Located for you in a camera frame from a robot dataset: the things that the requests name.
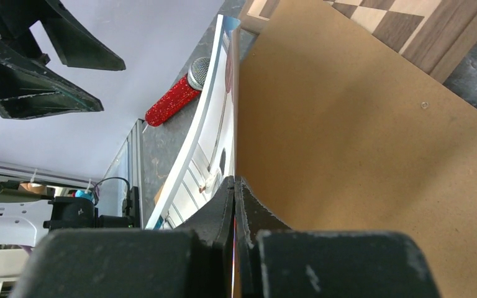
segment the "cable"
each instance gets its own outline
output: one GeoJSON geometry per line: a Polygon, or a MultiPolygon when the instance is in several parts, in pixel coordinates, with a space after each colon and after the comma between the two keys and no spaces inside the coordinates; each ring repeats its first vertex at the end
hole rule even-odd
{"type": "Polygon", "coordinates": [[[105,178],[103,180],[101,180],[100,182],[98,182],[96,185],[94,185],[94,187],[92,187],[92,197],[94,198],[94,206],[96,206],[99,202],[99,189],[98,189],[98,186],[107,181],[107,180],[111,180],[111,179],[119,179],[119,180],[123,180],[123,182],[125,182],[125,184],[127,185],[127,190],[126,190],[126,194],[128,195],[129,193],[129,190],[130,190],[130,183],[129,183],[129,180],[123,178],[123,177],[109,177],[109,178],[105,178]]]}

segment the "cardboard sheet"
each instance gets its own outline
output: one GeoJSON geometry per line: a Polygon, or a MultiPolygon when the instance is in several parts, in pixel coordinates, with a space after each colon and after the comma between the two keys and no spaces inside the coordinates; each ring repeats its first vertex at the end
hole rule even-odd
{"type": "Polygon", "coordinates": [[[237,174],[276,215],[404,232],[477,297],[474,107],[320,0],[281,1],[239,88],[237,174]]]}

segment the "red glitter microphone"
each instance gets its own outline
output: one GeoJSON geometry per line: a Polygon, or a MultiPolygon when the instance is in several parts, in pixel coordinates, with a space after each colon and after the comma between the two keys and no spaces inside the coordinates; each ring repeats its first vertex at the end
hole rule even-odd
{"type": "Polygon", "coordinates": [[[159,126],[185,105],[191,102],[204,87],[209,58],[198,58],[183,76],[160,100],[145,113],[145,121],[151,126],[159,126]]]}

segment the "white cable tie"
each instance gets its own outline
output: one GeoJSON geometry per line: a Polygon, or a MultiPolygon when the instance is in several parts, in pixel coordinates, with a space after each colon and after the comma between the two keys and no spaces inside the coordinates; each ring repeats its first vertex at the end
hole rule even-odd
{"type": "Polygon", "coordinates": [[[85,190],[86,194],[89,192],[91,181],[92,181],[92,179],[89,178],[89,184],[87,185],[87,189],[85,190]]]}
{"type": "Polygon", "coordinates": [[[37,174],[37,169],[34,170],[34,173],[33,173],[32,177],[30,178],[30,183],[34,183],[36,174],[37,174]]]}

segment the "wooden chessboard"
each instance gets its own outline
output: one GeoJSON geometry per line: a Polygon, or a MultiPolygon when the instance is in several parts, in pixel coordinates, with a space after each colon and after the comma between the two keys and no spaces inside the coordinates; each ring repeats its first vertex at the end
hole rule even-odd
{"type": "MultiPolygon", "coordinates": [[[[441,83],[477,41],[477,0],[324,2],[441,83]]],[[[278,3],[248,0],[240,14],[242,28],[259,34],[278,3]]]]}

